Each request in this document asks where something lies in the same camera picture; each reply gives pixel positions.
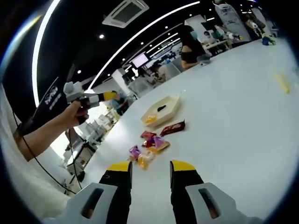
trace black top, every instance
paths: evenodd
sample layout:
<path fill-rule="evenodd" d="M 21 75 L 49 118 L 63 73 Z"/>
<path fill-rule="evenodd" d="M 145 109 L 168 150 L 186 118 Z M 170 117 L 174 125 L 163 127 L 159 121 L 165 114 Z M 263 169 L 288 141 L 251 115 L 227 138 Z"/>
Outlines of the black top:
<path fill-rule="evenodd" d="M 197 62 L 197 55 L 194 52 L 182 52 L 181 53 L 182 61 L 190 63 L 196 63 Z"/>

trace human hand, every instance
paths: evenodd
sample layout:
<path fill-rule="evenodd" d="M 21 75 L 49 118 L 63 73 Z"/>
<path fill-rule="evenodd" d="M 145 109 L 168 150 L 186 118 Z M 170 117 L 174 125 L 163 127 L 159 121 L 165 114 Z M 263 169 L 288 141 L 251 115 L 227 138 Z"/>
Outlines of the human hand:
<path fill-rule="evenodd" d="M 78 117 L 84 116 L 85 119 L 88 119 L 87 113 L 87 110 L 81 108 L 79 101 L 74 101 L 58 116 L 58 120 L 64 126 L 64 129 L 67 130 L 79 125 Z"/>

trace cardboard tray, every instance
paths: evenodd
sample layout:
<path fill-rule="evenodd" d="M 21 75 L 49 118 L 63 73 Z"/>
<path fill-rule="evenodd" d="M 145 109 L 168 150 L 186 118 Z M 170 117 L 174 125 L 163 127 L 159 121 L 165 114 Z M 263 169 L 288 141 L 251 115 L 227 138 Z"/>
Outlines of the cardboard tray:
<path fill-rule="evenodd" d="M 166 105 L 166 107 L 161 110 L 157 111 L 157 109 L 163 105 Z M 178 107 L 180 105 L 180 96 L 167 96 L 155 104 L 153 104 L 141 117 L 142 123 L 150 128 L 156 127 L 169 119 L 173 118 L 174 115 L 177 113 Z M 156 115 L 157 119 L 156 121 L 152 123 L 145 123 L 149 115 Z"/>

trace office desk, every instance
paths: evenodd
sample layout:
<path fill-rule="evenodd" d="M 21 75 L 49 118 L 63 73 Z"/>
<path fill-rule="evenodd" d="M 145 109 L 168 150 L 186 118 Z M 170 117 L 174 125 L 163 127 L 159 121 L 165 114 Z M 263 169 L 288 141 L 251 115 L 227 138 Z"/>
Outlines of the office desk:
<path fill-rule="evenodd" d="M 140 134 L 147 128 L 140 117 L 163 97 L 181 96 L 177 115 L 165 125 L 185 119 L 185 131 L 165 136 L 171 145 L 147 171 L 133 165 L 128 223 L 175 223 L 170 202 L 174 159 L 194 165 L 204 182 L 234 198 L 247 216 L 265 219 L 288 190 L 298 164 L 299 91 L 286 95 L 274 74 L 297 78 L 292 51 L 281 40 L 271 47 L 256 41 L 211 60 L 135 101 L 86 166 L 83 186 L 99 182 L 111 164 L 127 160 L 132 146 L 144 150 Z M 153 132 L 160 134 L 162 128 Z"/>

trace black cable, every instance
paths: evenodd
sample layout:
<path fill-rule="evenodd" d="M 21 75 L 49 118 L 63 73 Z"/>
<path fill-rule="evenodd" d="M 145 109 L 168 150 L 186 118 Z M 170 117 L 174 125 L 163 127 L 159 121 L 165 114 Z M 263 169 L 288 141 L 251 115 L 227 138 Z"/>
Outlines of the black cable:
<path fill-rule="evenodd" d="M 75 158 L 74 158 L 74 154 L 73 154 L 73 146 L 71 145 L 71 130 L 69 129 L 69 140 L 70 140 L 70 149 L 71 149 L 71 156 L 73 157 L 73 165 L 74 165 L 74 171 L 75 171 L 75 176 L 76 176 L 76 179 L 77 179 L 77 181 L 78 181 L 78 184 L 79 184 L 79 186 L 80 186 L 80 188 L 81 188 L 81 190 L 82 190 L 82 186 L 81 186 L 81 184 L 80 184 L 80 181 L 79 181 L 79 179 L 78 179 L 78 175 L 77 175 L 77 171 L 76 171 L 76 165 L 75 165 Z"/>
<path fill-rule="evenodd" d="M 19 124 L 18 124 L 18 122 L 17 122 L 17 119 L 15 118 L 15 114 L 14 114 L 14 112 L 13 112 L 13 115 L 14 115 L 14 121 L 15 121 L 15 123 L 16 123 L 16 125 L 17 125 L 17 127 L 19 127 Z M 30 153 L 32 154 L 32 156 L 34 157 L 34 159 L 35 159 L 35 161 L 38 163 L 38 165 L 40 165 L 41 166 L 41 168 L 60 186 L 60 187 L 62 187 L 62 188 L 64 188 L 64 189 L 66 189 L 67 191 L 69 191 L 69 192 L 71 192 L 71 193 L 73 193 L 73 194 L 76 194 L 75 192 L 73 192 L 72 190 L 69 190 L 69 189 L 67 189 L 65 186 L 63 186 L 61 183 L 59 183 L 42 165 L 41 165 L 41 163 L 37 160 L 37 158 L 36 158 L 36 156 L 34 155 L 34 153 L 32 152 L 32 150 L 31 150 L 31 148 L 29 147 L 29 145 L 28 145 L 28 143 L 26 142 L 26 140 L 25 140 L 25 138 L 24 138 L 24 136 L 22 135 L 22 138 L 23 138 L 23 140 L 24 140 L 24 142 L 25 142 L 25 144 L 26 144 L 26 146 L 27 146 L 27 148 L 28 148 L 28 150 L 30 151 Z"/>

